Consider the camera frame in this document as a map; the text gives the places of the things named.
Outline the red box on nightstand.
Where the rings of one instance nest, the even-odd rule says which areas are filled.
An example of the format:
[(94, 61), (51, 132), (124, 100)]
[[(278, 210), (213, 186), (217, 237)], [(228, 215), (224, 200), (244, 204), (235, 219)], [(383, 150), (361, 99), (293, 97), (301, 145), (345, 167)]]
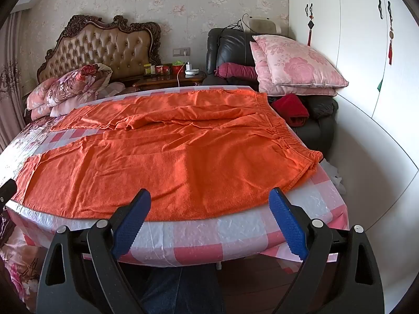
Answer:
[(171, 70), (173, 75), (179, 75), (185, 71), (185, 65), (173, 65)]

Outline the wooden nightstand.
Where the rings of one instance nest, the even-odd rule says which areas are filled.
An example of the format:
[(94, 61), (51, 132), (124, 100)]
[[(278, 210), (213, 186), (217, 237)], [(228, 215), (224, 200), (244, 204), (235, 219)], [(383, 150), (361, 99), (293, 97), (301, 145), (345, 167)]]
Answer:
[(156, 75), (150, 77), (142, 77), (131, 86), (137, 91), (146, 91), (153, 89), (165, 89), (172, 87), (190, 87), (203, 83), (207, 75), (203, 71), (199, 71), (197, 75), (186, 75), (181, 72), (179, 75)]

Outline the floral folded quilt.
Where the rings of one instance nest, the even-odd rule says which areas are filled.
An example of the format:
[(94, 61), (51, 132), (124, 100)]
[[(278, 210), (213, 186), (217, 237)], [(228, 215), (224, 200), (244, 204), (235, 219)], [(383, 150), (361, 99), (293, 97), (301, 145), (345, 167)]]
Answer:
[(38, 84), (26, 99), (31, 120), (64, 116), (91, 101), (112, 97), (125, 89), (121, 82), (111, 83), (112, 69), (103, 64), (88, 64)]

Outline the orange pants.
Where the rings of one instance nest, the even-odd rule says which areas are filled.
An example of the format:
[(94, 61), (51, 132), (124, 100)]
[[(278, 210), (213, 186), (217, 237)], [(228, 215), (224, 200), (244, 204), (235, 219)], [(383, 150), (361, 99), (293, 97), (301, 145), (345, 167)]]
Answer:
[(29, 157), (15, 201), (63, 218), (108, 218), (141, 190), (150, 221), (216, 218), (263, 205), (316, 171), (265, 94), (210, 89), (104, 101), (69, 113), (56, 131), (92, 134)]

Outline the wall power socket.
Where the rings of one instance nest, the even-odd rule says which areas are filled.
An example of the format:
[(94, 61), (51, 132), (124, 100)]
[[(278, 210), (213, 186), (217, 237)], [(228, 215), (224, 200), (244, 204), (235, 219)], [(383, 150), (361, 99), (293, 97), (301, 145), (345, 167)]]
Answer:
[(174, 57), (189, 57), (190, 48), (173, 48)]

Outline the maroon cushion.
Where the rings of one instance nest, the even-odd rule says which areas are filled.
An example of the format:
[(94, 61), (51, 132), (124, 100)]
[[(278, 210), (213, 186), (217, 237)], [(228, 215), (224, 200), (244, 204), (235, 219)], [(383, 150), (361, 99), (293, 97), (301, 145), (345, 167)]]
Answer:
[(237, 78), (251, 82), (255, 82), (258, 79), (254, 67), (239, 65), (236, 63), (222, 63), (218, 68), (216, 68), (214, 75), (223, 79)]

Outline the pink floral pillow top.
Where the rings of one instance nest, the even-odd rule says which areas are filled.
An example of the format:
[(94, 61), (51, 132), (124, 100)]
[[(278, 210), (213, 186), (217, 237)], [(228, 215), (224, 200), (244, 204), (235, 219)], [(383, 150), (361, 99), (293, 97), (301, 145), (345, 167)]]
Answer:
[(344, 88), (349, 82), (317, 50), (290, 38), (253, 36), (263, 50), (274, 85), (288, 87)]

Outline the pink floral pillow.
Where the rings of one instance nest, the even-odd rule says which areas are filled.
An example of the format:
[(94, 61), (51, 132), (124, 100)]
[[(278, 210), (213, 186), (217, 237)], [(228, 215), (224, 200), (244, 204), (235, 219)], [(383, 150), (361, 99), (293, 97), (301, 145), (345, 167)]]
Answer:
[(290, 38), (253, 36), (263, 50), (274, 85), (288, 87), (344, 88), (349, 82), (317, 50)]
[(312, 88), (312, 87), (288, 87), (274, 85), (271, 79), (271, 72), (268, 68), (268, 62), (263, 50), (256, 42), (250, 42), (251, 53), (256, 64), (255, 70), (258, 76), (258, 90), (261, 93), (267, 93), (269, 97), (282, 97), (287, 94), (296, 94), (298, 96), (329, 96), (337, 95), (331, 88)]

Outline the white round device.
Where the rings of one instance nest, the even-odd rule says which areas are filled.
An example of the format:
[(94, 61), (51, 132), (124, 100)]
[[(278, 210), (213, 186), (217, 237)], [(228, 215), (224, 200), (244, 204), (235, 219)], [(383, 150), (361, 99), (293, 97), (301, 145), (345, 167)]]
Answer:
[(195, 75), (198, 75), (199, 73), (200, 73), (199, 69), (185, 70), (185, 75), (188, 75), (188, 76), (195, 76)]

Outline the red folded cloth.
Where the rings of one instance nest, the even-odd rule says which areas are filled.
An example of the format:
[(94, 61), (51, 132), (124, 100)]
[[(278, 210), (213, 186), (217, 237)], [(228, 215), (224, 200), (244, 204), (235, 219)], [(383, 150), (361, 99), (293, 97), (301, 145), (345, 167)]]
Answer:
[(290, 127), (304, 126), (310, 117), (308, 110), (295, 94), (275, 100), (271, 107)]

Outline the white wardrobe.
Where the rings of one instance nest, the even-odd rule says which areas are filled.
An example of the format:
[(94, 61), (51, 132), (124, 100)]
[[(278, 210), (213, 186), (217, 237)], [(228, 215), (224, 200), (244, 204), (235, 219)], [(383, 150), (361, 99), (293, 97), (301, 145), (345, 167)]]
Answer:
[(289, 0), (289, 33), (349, 82), (328, 160), (373, 247), (392, 313), (418, 276), (418, 23), (403, 0)]

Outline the pink checkered table cover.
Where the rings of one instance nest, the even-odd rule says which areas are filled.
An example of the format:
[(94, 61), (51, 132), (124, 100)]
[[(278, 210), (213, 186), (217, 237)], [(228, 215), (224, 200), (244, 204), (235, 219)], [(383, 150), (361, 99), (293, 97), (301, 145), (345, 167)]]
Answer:
[[(16, 178), (28, 157), (99, 132), (97, 129), (51, 132), (51, 126), (57, 122), (56, 118), (41, 118), (14, 138), (1, 153), (2, 182)], [(331, 228), (349, 228), (346, 204), (323, 168), (318, 167), (307, 182), (289, 191), (287, 197), (311, 218), (319, 218)], [(61, 225), (79, 230), (94, 223), (90, 219), (67, 219), (40, 213), (15, 201), (7, 202), (6, 208), (29, 245), (49, 247), (54, 232)], [(258, 253), (289, 261), (300, 260), (286, 245), (266, 205), (208, 220), (144, 223), (122, 262), (179, 267)]]

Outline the floral bed sheet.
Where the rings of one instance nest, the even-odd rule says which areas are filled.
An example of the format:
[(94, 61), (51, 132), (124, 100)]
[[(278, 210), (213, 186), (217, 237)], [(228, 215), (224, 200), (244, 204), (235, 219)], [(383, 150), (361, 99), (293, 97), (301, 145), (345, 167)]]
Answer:
[(31, 313), (35, 313), (38, 282), (46, 248), (30, 245), (29, 241), (21, 229), (15, 227), (9, 239), (1, 246), (1, 258), (5, 262), (19, 298)]

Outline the pink floral pillow bottom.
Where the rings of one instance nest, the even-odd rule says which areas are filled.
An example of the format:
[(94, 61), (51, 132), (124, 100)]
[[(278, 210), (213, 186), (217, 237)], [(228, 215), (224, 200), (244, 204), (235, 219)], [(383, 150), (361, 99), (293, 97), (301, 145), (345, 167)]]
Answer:
[(287, 94), (296, 94), (298, 96), (329, 96), (337, 95), (331, 88), (312, 88), (312, 87), (288, 87), (274, 85), (271, 79), (271, 72), (268, 68), (268, 62), (263, 50), (256, 42), (250, 42), (251, 53), (256, 64), (255, 70), (258, 76), (258, 90), (261, 93), (267, 93), (269, 97), (282, 97)]

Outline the red chinese knot ornament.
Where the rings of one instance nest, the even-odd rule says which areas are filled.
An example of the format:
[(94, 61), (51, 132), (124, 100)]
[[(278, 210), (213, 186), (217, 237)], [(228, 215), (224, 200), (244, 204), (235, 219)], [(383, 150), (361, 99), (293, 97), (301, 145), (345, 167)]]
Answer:
[(306, 16), (309, 18), (307, 27), (308, 27), (308, 36), (307, 36), (307, 46), (311, 46), (312, 41), (312, 29), (314, 28), (315, 24), (313, 22), (313, 4), (307, 4), (305, 7)]

